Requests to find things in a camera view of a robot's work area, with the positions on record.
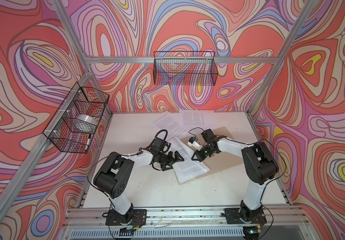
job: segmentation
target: white table surface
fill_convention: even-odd
[[[129,154],[138,151],[140,147],[148,146],[159,131],[152,126],[152,121],[162,114],[114,114],[99,159],[113,151]],[[218,120],[218,127],[226,127],[235,140],[257,141],[244,112],[213,114]],[[94,175],[102,164],[103,161],[97,164]],[[243,164],[183,185],[178,184],[173,170],[162,172],[151,166],[143,166],[132,170],[125,192],[134,207],[239,205],[246,194],[247,185],[248,176]],[[276,181],[267,186],[262,203],[286,203]],[[89,187],[83,208],[109,205],[108,198],[102,192]]]

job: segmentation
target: black wire basket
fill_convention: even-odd
[[[61,152],[87,153],[109,97],[96,88],[79,86],[60,120],[49,134],[44,132],[45,136]]]
[[[155,51],[154,84],[215,85],[214,51]]]

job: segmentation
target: vented panel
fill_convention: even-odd
[[[119,229],[111,228],[115,238],[131,238],[119,236]],[[162,238],[162,237],[237,237],[244,236],[243,227],[160,227],[140,228],[132,238]],[[73,229],[70,239],[102,239],[111,237],[108,228]]]

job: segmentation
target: robotic arm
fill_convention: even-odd
[[[161,132],[165,132],[164,139],[158,137]],[[128,225],[132,222],[133,205],[127,199],[124,190],[133,168],[152,165],[156,169],[154,163],[158,162],[161,169],[156,170],[166,171],[172,169],[174,163],[184,161],[178,151],[175,151],[174,154],[169,151],[171,144],[165,140],[166,137],[167,130],[163,129],[155,135],[149,146],[140,148],[139,152],[128,155],[121,155],[117,152],[110,153],[95,175],[94,185],[99,190],[109,194],[109,200],[114,209],[110,217],[112,218],[111,225],[116,225],[115,223]]]
[[[229,152],[243,158],[246,173],[250,178],[247,193],[240,203],[238,217],[242,223],[251,223],[257,215],[263,213],[261,198],[266,185],[278,172],[278,164],[262,141],[254,144],[241,143],[226,136],[214,135],[211,129],[202,132],[206,142],[201,146],[195,137],[191,137],[189,145],[197,148],[192,160],[203,161],[214,153]]]

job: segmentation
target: patterned wallpaper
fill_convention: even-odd
[[[345,0],[320,1],[253,118],[319,237],[345,240]]]
[[[83,69],[50,0],[0,0],[0,194]],[[88,154],[50,146],[0,225],[0,239],[54,239],[79,196]]]
[[[217,56],[276,56],[303,1],[75,0],[66,2],[90,56],[153,56],[213,50]],[[269,69],[218,64],[215,86],[155,86],[153,64],[95,64],[113,111],[247,110]]]

